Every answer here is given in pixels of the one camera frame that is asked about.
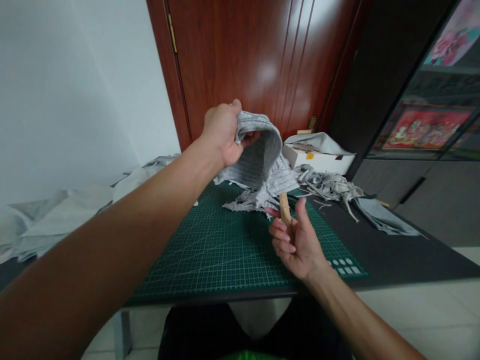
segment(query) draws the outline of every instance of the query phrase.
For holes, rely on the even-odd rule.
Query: white box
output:
[[[291,168],[296,168],[302,164],[309,164],[318,173],[337,173],[345,175],[350,165],[355,159],[355,154],[351,155],[331,155],[318,151],[302,151],[294,149],[295,144],[283,144],[282,154],[290,162]]]

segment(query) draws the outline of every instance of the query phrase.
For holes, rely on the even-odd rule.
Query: table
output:
[[[313,198],[314,196],[307,197],[308,201],[318,209],[319,205],[312,202]],[[338,203],[323,207],[320,214],[370,273],[369,278],[346,280],[354,290],[480,278],[480,266],[413,224],[425,237],[386,235],[375,229],[354,206],[351,208],[360,220],[359,223],[355,223],[345,206]],[[0,265],[0,291],[34,261],[31,259],[18,263],[12,259]],[[208,295],[201,298],[184,298],[176,304],[270,299],[291,297],[306,292],[307,290],[301,285],[284,286],[259,291]],[[131,304],[134,308],[141,306],[143,306],[141,303]],[[113,319],[115,351],[118,359],[124,359],[131,348],[128,310],[129,307],[122,308]]]

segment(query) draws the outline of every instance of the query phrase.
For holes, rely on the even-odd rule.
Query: dark table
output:
[[[313,198],[314,196],[307,197],[313,207],[318,209],[319,204],[312,202]],[[330,207],[323,207],[320,214],[363,268],[370,273],[368,278],[346,280],[354,290],[480,278],[480,266],[413,224],[410,223],[425,237],[387,235],[375,229],[354,206],[350,207],[360,220],[359,223],[355,223],[343,204],[332,203]],[[11,259],[0,265],[0,291],[34,261],[31,259],[18,263],[16,259]],[[303,291],[302,286],[283,286],[201,298],[178,298],[174,302],[176,304],[231,302],[293,296]],[[147,304],[131,304],[135,307],[143,305]]]

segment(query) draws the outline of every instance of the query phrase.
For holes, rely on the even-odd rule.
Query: finger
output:
[[[294,217],[291,218],[291,230],[292,230],[293,234],[295,234],[297,232],[297,224],[298,223],[299,222],[297,221],[296,218],[294,218]]]
[[[286,232],[287,231],[287,224],[285,224],[282,220],[280,220],[278,217],[273,219],[271,225],[274,228],[277,228],[280,231]]]
[[[271,244],[276,250],[280,251],[281,253],[283,252],[283,253],[293,254],[294,252],[297,251],[295,246],[293,246],[291,243],[282,241],[278,238],[273,238],[273,240],[271,241]]]
[[[249,147],[250,145],[252,145],[254,142],[256,142],[259,138],[260,138],[260,135],[262,133],[260,131],[253,131],[253,135],[252,136],[245,136],[243,138],[243,140],[241,141],[241,145],[246,148],[246,147]]]
[[[302,197],[295,206],[296,219],[300,225],[311,225],[309,215],[307,214],[307,209],[305,208],[305,203],[307,199]]]
[[[280,259],[281,259],[281,262],[288,268],[289,267],[289,264],[290,264],[290,261],[292,260],[292,257],[294,255],[289,253],[289,252],[280,252]]]
[[[281,239],[284,242],[289,242],[290,241],[290,236],[283,230],[279,230],[276,227],[270,226],[268,228],[268,232],[270,235],[272,235],[274,238]]]
[[[280,214],[280,211],[275,210],[271,207],[264,207],[263,210],[269,215],[272,215],[275,218],[280,218],[282,215]]]
[[[233,100],[230,106],[233,109],[235,116],[240,115],[240,112],[242,111],[242,103],[240,102],[240,100],[238,99]]]

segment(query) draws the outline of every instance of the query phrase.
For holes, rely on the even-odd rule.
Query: red-brown door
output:
[[[282,137],[320,117],[360,0],[168,0],[191,138],[239,98]]]

